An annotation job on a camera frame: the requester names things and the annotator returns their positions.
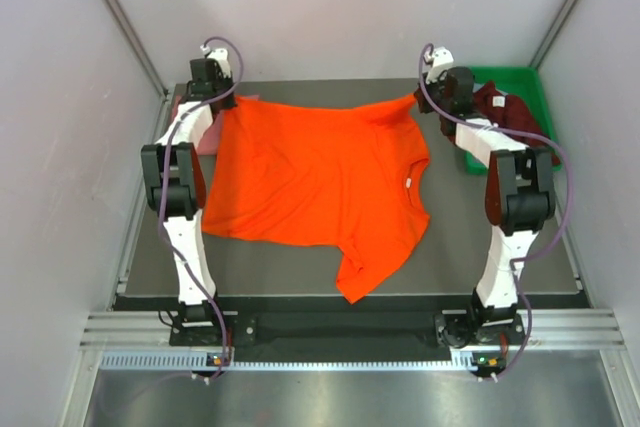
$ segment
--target gray table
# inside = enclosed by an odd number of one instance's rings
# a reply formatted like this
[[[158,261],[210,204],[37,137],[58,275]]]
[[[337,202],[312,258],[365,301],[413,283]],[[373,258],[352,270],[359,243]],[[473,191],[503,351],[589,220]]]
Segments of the gray table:
[[[415,89],[414,79],[256,82],[241,92],[262,99],[308,107],[349,108],[399,97]],[[464,171],[462,152],[439,131],[435,114],[413,115],[431,151],[420,192],[431,215],[427,232],[405,265],[374,294],[467,294],[480,279],[490,227],[484,214],[484,177]],[[214,157],[201,157],[210,182]],[[126,288],[127,296],[175,296],[178,280],[169,252],[158,240],[155,214],[145,210]],[[539,249],[557,231],[549,221],[538,236]],[[333,247],[292,247],[205,235],[209,268],[221,295],[339,295],[335,276],[341,253]],[[523,286],[533,293],[577,291],[562,244],[531,262]]]

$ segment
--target t-shirt sleeve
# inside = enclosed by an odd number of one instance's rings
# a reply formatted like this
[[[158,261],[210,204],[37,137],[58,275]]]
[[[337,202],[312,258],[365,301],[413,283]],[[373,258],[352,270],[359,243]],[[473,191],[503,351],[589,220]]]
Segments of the t-shirt sleeve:
[[[415,242],[356,236],[339,247],[343,257],[336,287],[353,304],[399,270],[411,255]]]

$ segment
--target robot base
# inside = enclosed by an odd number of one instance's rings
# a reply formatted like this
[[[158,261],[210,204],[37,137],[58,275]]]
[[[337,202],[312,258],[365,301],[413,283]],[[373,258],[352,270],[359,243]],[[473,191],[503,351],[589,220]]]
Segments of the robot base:
[[[473,352],[477,370],[472,373],[480,378],[502,372],[507,366],[505,347],[524,341],[522,318],[517,314],[510,323],[474,328],[468,313],[442,313],[436,315],[435,326],[439,345]]]

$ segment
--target cable connector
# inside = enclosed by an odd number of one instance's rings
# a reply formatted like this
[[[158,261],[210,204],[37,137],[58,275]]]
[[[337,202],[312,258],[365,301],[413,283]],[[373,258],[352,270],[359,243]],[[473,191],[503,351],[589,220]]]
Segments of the cable connector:
[[[202,44],[200,46],[200,52],[202,52],[202,55],[204,57],[207,57],[207,55],[211,53],[211,47],[209,47],[207,44]]]

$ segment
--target clothing tag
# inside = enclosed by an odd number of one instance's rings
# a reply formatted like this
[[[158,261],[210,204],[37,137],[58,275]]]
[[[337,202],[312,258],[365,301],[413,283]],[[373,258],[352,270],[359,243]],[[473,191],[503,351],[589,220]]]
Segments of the clothing tag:
[[[504,107],[504,96],[496,95],[493,98],[493,106],[494,107]]]

